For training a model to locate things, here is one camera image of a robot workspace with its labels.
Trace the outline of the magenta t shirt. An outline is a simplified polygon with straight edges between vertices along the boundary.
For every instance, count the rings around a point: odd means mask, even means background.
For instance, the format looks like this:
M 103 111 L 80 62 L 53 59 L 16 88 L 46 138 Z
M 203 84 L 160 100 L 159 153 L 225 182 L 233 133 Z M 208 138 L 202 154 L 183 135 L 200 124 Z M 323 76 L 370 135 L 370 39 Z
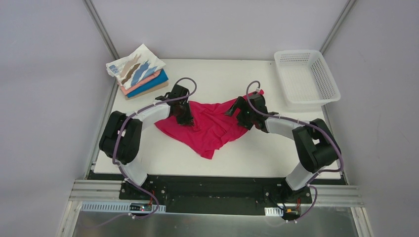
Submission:
M 214 152 L 226 143 L 235 141 L 248 130 L 238 125 L 235 117 L 226 116 L 236 99 L 223 103 L 199 103 L 190 101 L 193 126 L 179 125 L 175 117 L 169 117 L 155 123 L 165 135 L 189 146 L 206 159 L 212 159 Z

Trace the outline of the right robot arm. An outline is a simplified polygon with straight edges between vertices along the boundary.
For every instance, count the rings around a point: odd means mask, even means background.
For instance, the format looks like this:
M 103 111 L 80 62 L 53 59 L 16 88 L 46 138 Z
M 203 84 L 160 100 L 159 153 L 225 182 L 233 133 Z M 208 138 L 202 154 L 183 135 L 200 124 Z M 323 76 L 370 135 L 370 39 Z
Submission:
M 225 115 L 235 116 L 238 125 L 248 130 L 255 127 L 294 141 L 299 162 L 281 185 L 281 198 L 286 202 L 295 201 L 302 188 L 328 171 L 327 166 L 342 160 L 340 148 L 322 119 L 305 122 L 268 112 L 265 98 L 256 92 L 238 97 Z

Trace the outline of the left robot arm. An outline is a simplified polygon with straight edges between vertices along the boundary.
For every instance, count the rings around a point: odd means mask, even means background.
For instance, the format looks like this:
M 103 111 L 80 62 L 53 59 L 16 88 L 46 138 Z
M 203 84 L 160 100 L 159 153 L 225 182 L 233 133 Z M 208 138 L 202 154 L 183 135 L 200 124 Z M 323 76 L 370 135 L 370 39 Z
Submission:
M 110 114 L 102 136 L 99 149 L 111 158 L 127 182 L 133 184 L 131 192 L 138 199 L 146 199 L 151 192 L 145 183 L 147 172 L 137 167 L 136 158 L 140 150 L 142 132 L 158 121 L 169 117 L 180 119 L 181 125 L 191 125 L 188 97 L 195 93 L 176 84 L 172 91 L 155 98 L 152 104 L 132 113 L 114 111 Z

